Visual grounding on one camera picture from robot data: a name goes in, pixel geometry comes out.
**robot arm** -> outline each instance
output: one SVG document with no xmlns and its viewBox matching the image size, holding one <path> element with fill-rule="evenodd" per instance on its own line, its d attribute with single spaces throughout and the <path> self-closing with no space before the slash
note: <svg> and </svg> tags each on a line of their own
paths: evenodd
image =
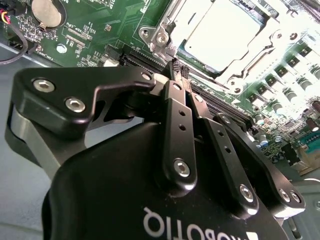
<svg viewBox="0 0 320 240">
<path fill-rule="evenodd" d="M 275 218 L 301 213 L 294 186 L 223 113 L 212 117 L 170 62 L 17 73 L 10 147 L 52 179 L 45 239 L 286 239 Z M 85 133 L 144 122 L 86 148 Z"/>
</svg>

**black wire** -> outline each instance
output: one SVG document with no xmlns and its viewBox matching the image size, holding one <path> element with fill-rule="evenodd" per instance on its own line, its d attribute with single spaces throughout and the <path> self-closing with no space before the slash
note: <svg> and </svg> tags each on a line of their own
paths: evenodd
<svg viewBox="0 0 320 240">
<path fill-rule="evenodd" d="M 19 30 L 19 28 L 15 27 L 12 24 L 8 24 L 8 26 L 21 39 L 23 46 L 22 46 L 21 51 L 17 55 L 15 55 L 14 57 L 6 59 L 6 60 L 0 60 L 0 65 L 11 64 L 11 63 L 19 60 L 28 50 L 28 41 L 26 40 L 23 33 Z"/>
<path fill-rule="evenodd" d="M 320 12 L 320 3 L 317 0 L 299 0 L 300 2 L 308 5 L 310 8 L 313 8 L 317 12 Z"/>
</svg>

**silver screw head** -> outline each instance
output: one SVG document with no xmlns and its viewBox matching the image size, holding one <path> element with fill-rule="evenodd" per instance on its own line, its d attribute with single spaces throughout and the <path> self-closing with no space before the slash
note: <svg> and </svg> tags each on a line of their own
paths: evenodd
<svg viewBox="0 0 320 240">
<path fill-rule="evenodd" d="M 320 210 L 320 200 L 315 201 L 315 207 Z"/>
<path fill-rule="evenodd" d="M 287 203 L 290 203 L 290 197 L 283 189 L 279 189 L 279 193 L 283 200 L 285 200 Z"/>
<path fill-rule="evenodd" d="M 252 203 L 254 201 L 254 195 L 246 185 L 241 184 L 239 189 L 240 193 L 242 194 L 244 199 L 247 200 L 247 202 Z"/>
<path fill-rule="evenodd" d="M 148 38 L 149 37 L 149 31 L 144 29 L 141 31 L 141 35 L 144 37 L 144 38 Z"/>
<path fill-rule="evenodd" d="M 152 78 L 150 77 L 150 75 L 149 74 L 147 74 L 147 73 L 145 73 L 145 72 L 142 72 L 141 73 L 141 76 L 145 79 L 145 80 L 148 80 L 148 81 L 150 81 Z"/>
<path fill-rule="evenodd" d="M 294 191 L 291 191 L 291 196 L 293 197 L 293 199 L 297 202 L 297 203 L 301 203 L 301 199 L 300 197 L 294 192 Z"/>
<path fill-rule="evenodd" d="M 65 101 L 65 105 L 68 109 L 75 113 L 82 113 L 86 109 L 84 102 L 75 97 L 68 98 Z"/>
<path fill-rule="evenodd" d="M 223 119 L 223 121 L 225 121 L 227 124 L 230 124 L 230 123 L 231 123 L 230 120 L 229 120 L 229 118 L 227 118 L 226 116 L 223 116 L 222 119 Z"/>
<path fill-rule="evenodd" d="M 189 166 L 182 160 L 174 161 L 174 170 L 181 176 L 181 177 L 188 177 L 190 175 L 190 168 Z"/>
<path fill-rule="evenodd" d="M 35 89 L 43 93 L 50 93 L 55 90 L 55 85 L 52 82 L 45 79 L 34 80 L 33 86 Z"/>
<path fill-rule="evenodd" d="M 204 101 L 203 98 L 200 97 L 199 95 L 195 95 L 194 97 L 195 97 L 195 99 L 196 99 L 198 102 L 200 102 L 200 103 L 202 103 L 202 102 Z"/>
<path fill-rule="evenodd" d="M 159 44 L 166 44 L 168 42 L 168 36 L 163 33 L 163 32 L 160 32 L 158 35 L 157 35 L 157 38 L 156 38 L 156 41 L 159 43 Z"/>
<path fill-rule="evenodd" d="M 56 51 L 60 54 L 65 54 L 68 51 L 68 48 L 65 45 L 63 45 L 62 43 L 59 43 L 56 46 Z"/>
</svg>

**robotiq logo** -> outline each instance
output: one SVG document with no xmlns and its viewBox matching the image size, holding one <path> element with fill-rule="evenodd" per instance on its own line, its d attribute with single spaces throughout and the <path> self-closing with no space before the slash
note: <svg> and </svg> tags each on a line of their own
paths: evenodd
<svg viewBox="0 0 320 240">
<path fill-rule="evenodd" d="M 151 237 L 160 238 L 165 234 L 165 229 L 166 229 L 167 240 L 186 240 L 185 238 L 183 238 L 183 228 L 180 220 L 176 221 L 177 236 L 172 236 L 171 218 L 169 216 L 165 218 L 165 222 L 164 222 L 163 218 L 158 213 L 151 211 L 147 207 L 145 207 L 143 210 L 146 212 L 146 215 L 144 216 L 144 219 L 143 219 L 144 230 Z M 156 221 L 158 221 L 158 225 L 159 225 L 158 230 L 150 228 L 150 225 L 149 225 L 150 219 L 155 219 Z M 196 224 L 190 224 L 186 228 L 187 240 L 194 240 L 192 237 L 192 233 L 194 234 L 194 236 L 196 234 L 198 235 L 197 239 L 199 239 L 199 236 L 200 236 L 201 240 L 242 240 L 240 237 L 228 235 L 224 232 L 215 232 L 212 229 L 206 229 L 203 231 Z M 243 240 L 259 240 L 258 235 L 255 232 L 246 232 L 246 235 L 247 235 L 247 239 L 243 239 Z"/>
</svg>

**motherboard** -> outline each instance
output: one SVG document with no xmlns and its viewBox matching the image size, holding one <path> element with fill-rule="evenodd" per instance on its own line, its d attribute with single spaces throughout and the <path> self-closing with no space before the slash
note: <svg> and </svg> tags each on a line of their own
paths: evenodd
<svg viewBox="0 0 320 240">
<path fill-rule="evenodd" d="M 244 124 L 276 163 L 320 167 L 320 14 L 299 0 L 27 0 L 10 16 L 36 53 L 62 67 L 178 59 L 213 114 Z M 19 48 L 8 25 L 8 44 Z"/>
</svg>

